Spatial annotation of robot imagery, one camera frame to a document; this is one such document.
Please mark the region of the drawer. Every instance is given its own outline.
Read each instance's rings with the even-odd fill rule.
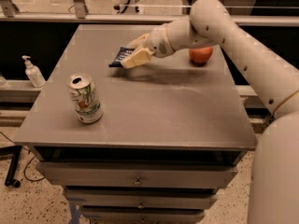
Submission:
[[[237,173],[231,166],[139,163],[40,162],[36,169],[52,185],[223,189]]]
[[[139,221],[175,221],[192,223],[201,221],[205,214],[204,212],[194,210],[163,210],[163,209],[125,209],[125,208],[96,208],[96,207],[81,207],[80,211],[86,218],[103,219],[103,220],[130,220]]]
[[[215,194],[184,189],[64,189],[65,198],[77,205],[122,206],[139,209],[208,209]]]

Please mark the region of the can label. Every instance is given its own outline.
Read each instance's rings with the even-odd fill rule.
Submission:
[[[67,80],[67,86],[78,119],[83,123],[98,121],[103,110],[91,76],[85,73],[74,74]]]

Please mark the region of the can lid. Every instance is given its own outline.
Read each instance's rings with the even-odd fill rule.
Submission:
[[[91,84],[92,78],[86,73],[76,73],[69,77],[67,86],[73,89],[82,89]]]

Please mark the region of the hand sanitizer bottle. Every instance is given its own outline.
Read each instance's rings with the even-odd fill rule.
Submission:
[[[30,79],[31,83],[33,84],[34,87],[42,87],[45,85],[46,80],[41,74],[39,68],[35,65],[33,65],[29,59],[31,58],[30,56],[22,56],[22,58],[25,60],[26,64],[26,70],[25,73]]]

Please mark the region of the floor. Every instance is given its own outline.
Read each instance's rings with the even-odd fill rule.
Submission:
[[[94,14],[111,14],[112,5],[118,0],[87,0],[89,10]],[[71,0],[15,0],[21,12],[73,12]],[[147,14],[173,14],[177,15],[180,9],[176,6],[181,5],[181,0],[141,0],[139,5],[145,5]],[[26,116],[27,111],[4,111],[0,110],[0,132],[9,139],[13,139],[21,122]],[[13,144],[0,134],[0,147],[12,146]],[[218,192],[219,199],[206,211],[206,217],[201,224],[244,224],[247,219],[248,199],[249,199],[249,181],[251,165],[253,161],[253,152],[249,152],[238,164],[239,173],[226,189]],[[36,159],[28,165],[33,158],[33,154],[23,149],[19,161],[16,178],[21,181],[18,189],[6,187],[4,181],[7,174],[7,168],[10,164],[8,157],[0,158],[0,223],[1,224],[85,224],[101,223],[105,221],[88,220],[80,217],[77,221],[71,217],[71,211],[67,200],[63,196],[63,190],[60,187],[52,186],[47,180],[38,182],[28,181],[24,177],[37,180],[41,178],[35,169]],[[128,224],[125,221],[105,222],[105,224]]]

